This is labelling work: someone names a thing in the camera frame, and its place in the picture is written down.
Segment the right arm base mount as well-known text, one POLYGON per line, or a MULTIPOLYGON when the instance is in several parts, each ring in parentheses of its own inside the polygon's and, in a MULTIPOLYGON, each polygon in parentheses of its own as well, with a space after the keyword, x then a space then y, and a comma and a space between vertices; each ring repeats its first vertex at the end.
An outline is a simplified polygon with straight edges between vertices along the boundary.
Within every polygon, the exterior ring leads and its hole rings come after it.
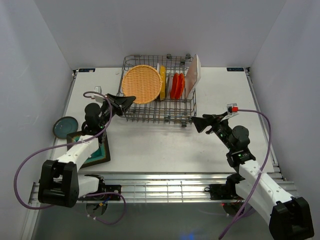
POLYGON ((227 184, 209 184, 204 188, 205 193, 209 193, 210 200, 236 200, 239 196, 233 186, 227 184))

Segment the light blue scalloped plate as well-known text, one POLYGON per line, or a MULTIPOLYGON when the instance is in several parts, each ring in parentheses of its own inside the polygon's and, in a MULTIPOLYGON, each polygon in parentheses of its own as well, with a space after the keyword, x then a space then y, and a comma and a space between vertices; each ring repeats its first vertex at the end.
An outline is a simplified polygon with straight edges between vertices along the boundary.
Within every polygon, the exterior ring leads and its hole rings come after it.
POLYGON ((170 75, 168 76, 167 83, 166 83, 166 98, 170 98, 172 84, 173 84, 173 77, 170 75))

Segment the orange round plate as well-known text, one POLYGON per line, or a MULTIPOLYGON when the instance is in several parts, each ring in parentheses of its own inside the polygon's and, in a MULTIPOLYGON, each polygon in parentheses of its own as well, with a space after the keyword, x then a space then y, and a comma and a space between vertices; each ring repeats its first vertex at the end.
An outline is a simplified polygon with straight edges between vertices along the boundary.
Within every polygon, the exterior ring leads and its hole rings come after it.
POLYGON ((170 98, 173 100, 177 100, 177 89, 178 89, 178 83, 179 83, 179 74, 175 73, 172 78, 172 86, 170 91, 170 98))
POLYGON ((179 82, 180 82, 180 86, 179 86, 179 92, 178 92, 178 99, 182 97, 185 89, 185 76, 183 73, 179 74, 179 82))

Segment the white rectangular plate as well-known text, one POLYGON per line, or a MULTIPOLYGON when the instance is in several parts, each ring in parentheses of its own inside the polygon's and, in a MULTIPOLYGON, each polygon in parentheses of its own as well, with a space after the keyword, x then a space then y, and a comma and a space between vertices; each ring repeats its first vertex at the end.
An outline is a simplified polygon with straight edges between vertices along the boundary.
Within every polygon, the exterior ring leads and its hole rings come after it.
POLYGON ((184 79, 184 96, 187 99, 195 90, 197 84, 201 79, 201 62, 197 54, 194 55, 184 79))

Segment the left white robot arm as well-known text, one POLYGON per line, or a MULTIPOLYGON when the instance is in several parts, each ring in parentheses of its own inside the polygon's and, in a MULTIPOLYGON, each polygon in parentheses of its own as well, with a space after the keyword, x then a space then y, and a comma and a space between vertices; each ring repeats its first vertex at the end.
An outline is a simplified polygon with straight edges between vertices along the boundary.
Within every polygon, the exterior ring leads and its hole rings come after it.
POLYGON ((72 208, 81 197, 100 200, 106 195, 102 177, 79 175, 86 160, 104 145, 107 127, 114 115, 123 116, 136 100, 135 96, 103 95, 91 92, 95 100, 84 109, 85 121, 78 141, 67 144, 65 154, 46 160, 41 168, 38 200, 43 204, 72 208))

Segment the woven bamboo round plate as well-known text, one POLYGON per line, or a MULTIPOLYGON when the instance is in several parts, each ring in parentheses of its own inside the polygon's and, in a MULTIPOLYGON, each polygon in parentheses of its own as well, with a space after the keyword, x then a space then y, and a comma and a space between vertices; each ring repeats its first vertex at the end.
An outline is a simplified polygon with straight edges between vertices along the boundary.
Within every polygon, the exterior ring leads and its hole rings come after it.
POLYGON ((122 79, 121 89, 125 97, 135 97, 135 104, 144 105, 159 96, 162 85, 158 71, 152 66, 141 64, 128 70, 122 79))

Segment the yellow dotted scalloped plate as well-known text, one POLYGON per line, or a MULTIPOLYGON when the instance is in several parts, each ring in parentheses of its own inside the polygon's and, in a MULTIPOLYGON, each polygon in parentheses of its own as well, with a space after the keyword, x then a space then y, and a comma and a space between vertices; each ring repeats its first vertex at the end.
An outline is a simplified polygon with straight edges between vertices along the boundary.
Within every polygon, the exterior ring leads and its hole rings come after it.
POLYGON ((161 77, 161 90, 159 93, 159 99, 162 101, 166 97, 166 68, 164 65, 160 66, 159 74, 161 77))

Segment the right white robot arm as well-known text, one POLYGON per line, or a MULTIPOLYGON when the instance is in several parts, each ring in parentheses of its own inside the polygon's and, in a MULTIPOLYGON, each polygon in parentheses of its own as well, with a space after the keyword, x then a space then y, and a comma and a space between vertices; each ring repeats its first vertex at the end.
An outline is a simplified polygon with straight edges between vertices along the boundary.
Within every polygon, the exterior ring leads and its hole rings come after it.
POLYGON ((192 122, 199 133, 216 134, 227 147, 227 162, 236 173, 226 182, 226 194, 237 199, 241 197, 268 224, 275 240, 306 240, 312 238, 314 227, 309 203, 303 197, 294 197, 280 187, 259 165, 249 150, 249 130, 242 125, 229 126, 232 113, 204 114, 193 116, 192 122))

